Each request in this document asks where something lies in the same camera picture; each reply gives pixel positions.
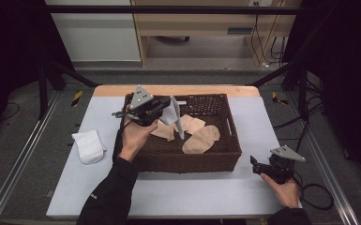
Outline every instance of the person's right hand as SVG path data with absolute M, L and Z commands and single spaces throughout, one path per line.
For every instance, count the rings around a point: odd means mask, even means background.
M 134 123 L 129 117 L 124 118 L 124 130 L 122 133 L 122 151 L 119 157 L 131 162 L 143 147 L 150 133 L 158 127 L 158 120 L 148 127 L 142 127 Z
M 274 190 L 282 206 L 290 208 L 299 207 L 299 188 L 293 179 L 288 180 L 283 185 L 279 185 L 264 173 L 261 173 L 260 176 Z

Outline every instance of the yellow tape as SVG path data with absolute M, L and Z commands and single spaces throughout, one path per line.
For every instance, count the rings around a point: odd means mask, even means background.
M 282 105 L 288 105 L 288 101 L 287 100 L 279 100 L 277 98 L 277 93 L 273 92 L 273 101 L 277 102 L 277 103 L 281 103 Z
M 73 99 L 72 102 L 71 102 L 71 106 L 72 106 L 72 107 L 77 106 L 78 101 L 80 100 L 80 98 L 81 98 L 81 96 L 82 96 L 82 93 L 83 93 L 83 91 L 79 91 L 79 92 L 77 92 L 77 93 L 75 94 L 75 97 L 74 97 L 74 99 Z

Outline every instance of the folded white towel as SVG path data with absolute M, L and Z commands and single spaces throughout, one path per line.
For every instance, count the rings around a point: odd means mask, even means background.
M 74 133 L 72 138 L 78 146 L 81 162 L 84 164 L 93 164 L 103 158 L 106 148 L 101 143 L 96 130 L 85 133 Z

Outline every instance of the wall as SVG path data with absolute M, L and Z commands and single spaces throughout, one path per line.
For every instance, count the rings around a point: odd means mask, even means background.
M 47 5 L 129 6 L 127 0 L 46 0 Z M 71 61 L 137 61 L 140 54 L 130 14 L 53 14 Z

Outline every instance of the white tabletop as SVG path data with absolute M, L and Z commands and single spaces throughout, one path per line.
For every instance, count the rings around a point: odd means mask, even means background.
M 261 97 L 229 97 L 242 149 L 233 172 L 141 172 L 133 189 L 130 218 L 262 218 L 280 208 L 274 192 L 252 172 L 253 155 L 268 163 L 279 147 Z M 120 120 L 112 116 L 123 97 L 92 97 L 79 132 L 97 130 L 107 147 L 96 164 L 81 163 L 76 144 L 54 192 L 47 216 L 76 218 L 87 197 L 108 174 Z

